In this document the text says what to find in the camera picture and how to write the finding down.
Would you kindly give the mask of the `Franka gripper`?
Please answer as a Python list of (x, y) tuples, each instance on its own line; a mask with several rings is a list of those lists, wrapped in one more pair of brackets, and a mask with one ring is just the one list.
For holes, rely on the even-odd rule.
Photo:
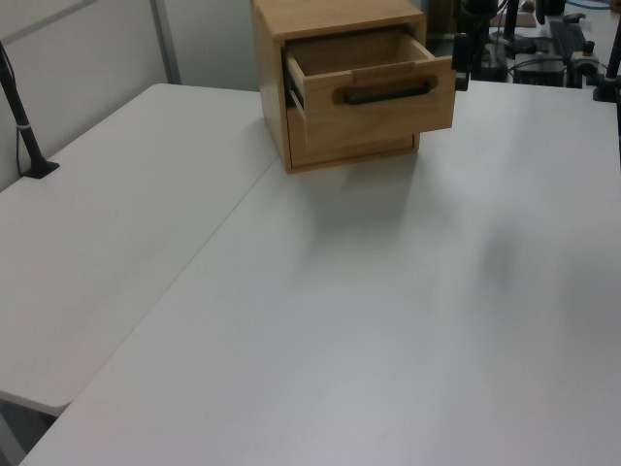
[(467, 91), (471, 78), (483, 80), (482, 57), (486, 44), (485, 26), (498, 12), (497, 0), (459, 0), (458, 1), (458, 30), (463, 33), (454, 35), (452, 69), (456, 73), (455, 89)]

